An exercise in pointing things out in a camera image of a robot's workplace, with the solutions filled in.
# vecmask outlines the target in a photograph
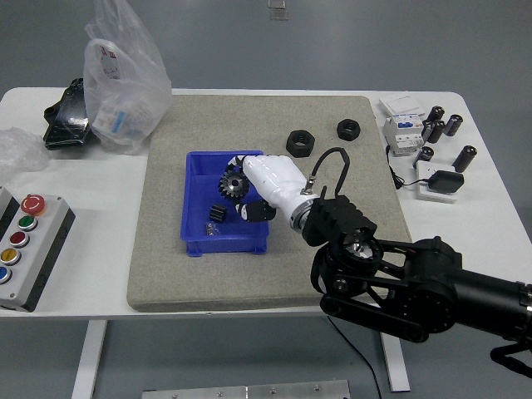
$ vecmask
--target red emergency stop button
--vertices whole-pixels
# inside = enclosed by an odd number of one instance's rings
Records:
[[[27,214],[40,214],[44,205],[44,198],[40,195],[29,195],[22,201],[20,209]]]

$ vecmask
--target control box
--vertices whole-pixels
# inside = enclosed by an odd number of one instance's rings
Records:
[[[0,239],[6,233],[17,210],[17,200],[9,194],[9,191],[5,187],[0,186]]]
[[[53,195],[28,195],[0,240],[0,308],[35,310],[76,216]]]

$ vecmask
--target gray felt mat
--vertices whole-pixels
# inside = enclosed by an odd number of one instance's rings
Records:
[[[362,133],[340,140],[350,118]],[[318,157],[343,146],[351,168],[341,191],[374,223],[378,239],[410,241],[369,100],[361,96],[175,96],[151,140],[136,230],[127,301],[142,312],[221,311],[317,305],[309,280],[315,248],[281,214],[270,222],[268,252],[190,258],[180,240],[185,157],[190,151],[262,150],[287,155],[291,131],[316,138],[308,158],[294,159],[308,175]],[[333,194],[342,168],[331,155],[318,172]]]

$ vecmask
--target push button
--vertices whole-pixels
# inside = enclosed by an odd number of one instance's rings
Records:
[[[11,278],[11,270],[0,266],[0,284],[7,283]]]
[[[23,231],[32,231],[37,227],[37,219],[27,214],[18,220],[18,228]]]
[[[40,195],[29,195],[22,201],[20,209],[26,214],[36,215],[44,210],[44,205],[44,198]]]
[[[6,266],[12,266],[20,260],[20,257],[20,252],[18,252],[16,249],[8,248],[4,249],[0,254],[0,262]]]
[[[9,243],[15,248],[25,247],[29,240],[30,236],[22,231],[17,231],[16,233],[11,234],[11,237],[9,237]]]

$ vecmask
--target transparent plastic bag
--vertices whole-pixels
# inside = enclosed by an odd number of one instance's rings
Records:
[[[42,137],[12,127],[0,131],[0,185],[17,172],[35,172],[47,167],[50,156]]]
[[[85,26],[83,87],[92,131],[102,144],[133,154],[172,102],[172,85],[150,33],[126,0],[95,0]]]

